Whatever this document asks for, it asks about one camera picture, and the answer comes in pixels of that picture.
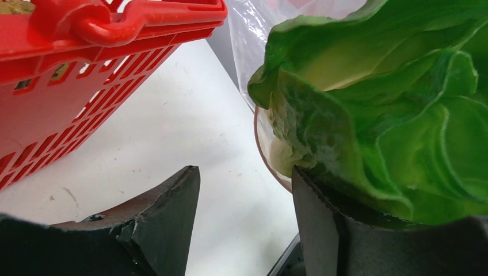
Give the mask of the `green lettuce head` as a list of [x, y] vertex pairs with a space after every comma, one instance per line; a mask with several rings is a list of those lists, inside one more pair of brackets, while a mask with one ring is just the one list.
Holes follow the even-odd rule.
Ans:
[[367, 1], [269, 32], [247, 90], [300, 166], [378, 211], [423, 224], [487, 215], [487, 2]]

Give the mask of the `clear zip top bag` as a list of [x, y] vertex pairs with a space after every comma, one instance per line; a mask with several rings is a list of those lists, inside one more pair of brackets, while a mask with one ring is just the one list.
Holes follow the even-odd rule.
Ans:
[[239, 90], [254, 111], [260, 155], [291, 187], [293, 166], [336, 178], [340, 189], [367, 183], [353, 140], [353, 121], [326, 88], [359, 66], [359, 44], [320, 27], [335, 18], [302, 16], [290, 1], [231, 1], [230, 41]]

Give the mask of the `red plastic shopping basket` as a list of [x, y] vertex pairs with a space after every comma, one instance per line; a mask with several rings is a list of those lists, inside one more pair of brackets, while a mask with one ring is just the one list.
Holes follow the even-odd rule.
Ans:
[[76, 150], [224, 1], [2, 1], [1, 188]]

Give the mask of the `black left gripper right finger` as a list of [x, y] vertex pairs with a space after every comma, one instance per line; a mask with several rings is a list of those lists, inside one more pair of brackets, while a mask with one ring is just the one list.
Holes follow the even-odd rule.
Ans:
[[302, 168], [292, 193], [307, 275], [418, 275], [405, 223], [322, 186]]

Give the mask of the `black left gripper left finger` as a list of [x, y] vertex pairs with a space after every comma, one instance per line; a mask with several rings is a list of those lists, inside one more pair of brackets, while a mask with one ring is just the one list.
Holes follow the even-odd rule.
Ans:
[[56, 224], [75, 243], [75, 275], [185, 275], [200, 192], [186, 166], [156, 187], [80, 222]]

